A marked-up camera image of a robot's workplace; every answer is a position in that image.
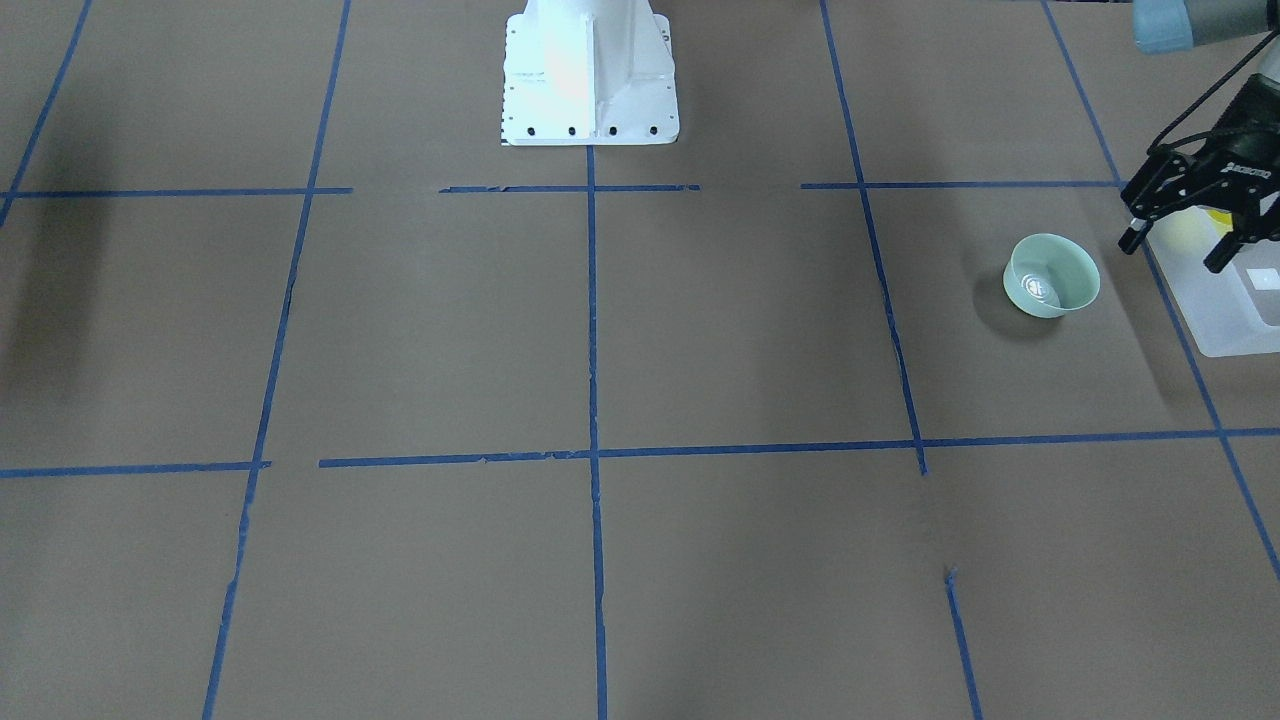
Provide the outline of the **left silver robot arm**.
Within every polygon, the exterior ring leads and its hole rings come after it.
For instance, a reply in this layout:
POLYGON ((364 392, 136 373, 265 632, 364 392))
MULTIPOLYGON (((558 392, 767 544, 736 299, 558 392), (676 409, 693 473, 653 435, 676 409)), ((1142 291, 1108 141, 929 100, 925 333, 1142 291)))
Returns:
POLYGON ((1211 208, 1231 218, 1230 231, 1204 256, 1219 274, 1248 245, 1277 241, 1279 85, 1277 3, 1135 1, 1133 35, 1148 55, 1260 35, 1262 38, 1188 109, 1161 129, 1146 160, 1121 190, 1132 223, 1117 242, 1133 255, 1155 224, 1174 213, 1211 208), (1256 73, 1238 90, 1215 124, 1170 140, 1169 135, 1256 56, 1256 73))

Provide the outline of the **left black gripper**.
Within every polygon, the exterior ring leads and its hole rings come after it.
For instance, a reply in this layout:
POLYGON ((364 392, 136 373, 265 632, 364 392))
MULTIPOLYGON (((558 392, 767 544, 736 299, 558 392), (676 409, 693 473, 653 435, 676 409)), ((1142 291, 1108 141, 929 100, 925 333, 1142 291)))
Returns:
POLYGON ((1245 245, 1277 241, 1277 81, 1252 74, 1213 128, 1149 149, 1121 190, 1132 214, 1117 247, 1134 255, 1155 223, 1189 208, 1231 215, 1234 229, 1204 256, 1213 274, 1245 245))

